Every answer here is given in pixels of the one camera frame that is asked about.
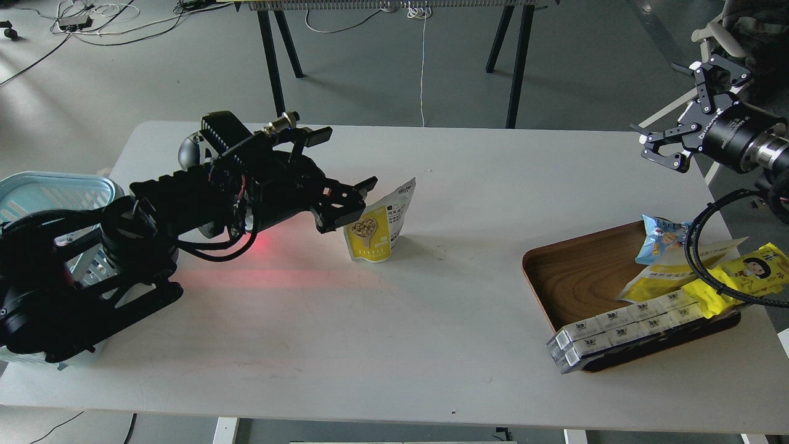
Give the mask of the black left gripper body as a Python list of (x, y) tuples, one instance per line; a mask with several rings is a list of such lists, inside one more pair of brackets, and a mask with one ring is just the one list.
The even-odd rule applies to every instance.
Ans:
[(283, 113), (260, 130), (250, 130), (233, 112), (203, 116), (205, 163), (200, 210), (206, 238), (253, 235), (303, 212), (312, 213), (313, 197), (326, 196), (330, 179), (305, 149), (332, 137), (332, 128), (298, 127), (298, 113)]

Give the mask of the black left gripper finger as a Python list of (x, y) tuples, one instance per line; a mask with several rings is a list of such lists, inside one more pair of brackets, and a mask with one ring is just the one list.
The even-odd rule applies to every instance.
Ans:
[(364, 210), (366, 203), (361, 196), (340, 196), (338, 199), (318, 196), (312, 199), (312, 214), (316, 229), (321, 234), (352, 224), (361, 218)]
[(364, 200), (378, 183), (375, 175), (357, 184), (344, 184), (336, 179), (325, 179), (325, 196), (328, 200)]

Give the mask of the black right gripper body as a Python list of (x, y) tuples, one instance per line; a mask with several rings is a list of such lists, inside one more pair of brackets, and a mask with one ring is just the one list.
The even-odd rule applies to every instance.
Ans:
[(710, 159), (744, 174), (757, 168), (753, 141), (762, 134), (783, 136), (787, 119), (749, 104), (735, 103), (713, 113), (703, 113), (693, 103), (681, 115), (682, 126), (695, 126), (696, 132), (682, 137), (685, 149), (707, 155)]

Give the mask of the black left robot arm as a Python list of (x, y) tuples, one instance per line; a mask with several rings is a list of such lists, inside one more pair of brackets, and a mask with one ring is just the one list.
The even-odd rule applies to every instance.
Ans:
[(178, 300), (180, 252), (223, 263), (299, 213), (321, 233), (360, 219), (377, 178), (327, 177), (304, 151), (332, 129), (299, 118), (285, 112), (253, 131), (228, 110), (208, 113), (181, 144), (179, 171), (105, 206), (3, 222), (3, 348), (63, 363)]

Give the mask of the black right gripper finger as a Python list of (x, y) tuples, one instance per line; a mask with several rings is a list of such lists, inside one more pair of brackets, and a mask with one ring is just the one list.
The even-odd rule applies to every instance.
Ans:
[(679, 173), (687, 172), (691, 157), (701, 151), (703, 138), (699, 123), (681, 124), (659, 132), (650, 132), (635, 123), (629, 128), (644, 139), (640, 150), (642, 158)]
[(752, 73), (746, 67), (716, 55), (707, 62), (694, 62), (690, 67), (673, 63), (673, 69), (692, 76), (695, 84), (695, 99), (682, 99), (690, 110), (701, 112), (705, 117), (714, 115), (753, 116), (753, 106), (738, 98), (739, 91), (752, 81)]

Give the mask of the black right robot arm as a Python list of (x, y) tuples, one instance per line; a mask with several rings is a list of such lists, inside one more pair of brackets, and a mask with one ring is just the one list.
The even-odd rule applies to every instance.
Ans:
[(708, 219), (736, 200), (760, 197), (781, 222), (787, 222), (787, 119), (738, 98), (737, 93), (750, 83), (752, 74), (732, 60), (716, 55), (690, 67), (677, 63), (672, 67), (692, 76), (697, 97), (689, 101), (674, 128), (651, 132), (632, 125), (640, 134), (643, 158), (681, 173), (688, 171), (694, 154), (707, 155), (738, 174), (763, 170), (756, 189), (736, 189), (708, 204), (693, 220), (683, 247), (690, 269), (718, 294), (787, 308), (786, 302), (756, 298), (716, 280), (702, 264), (698, 251), (698, 240)]

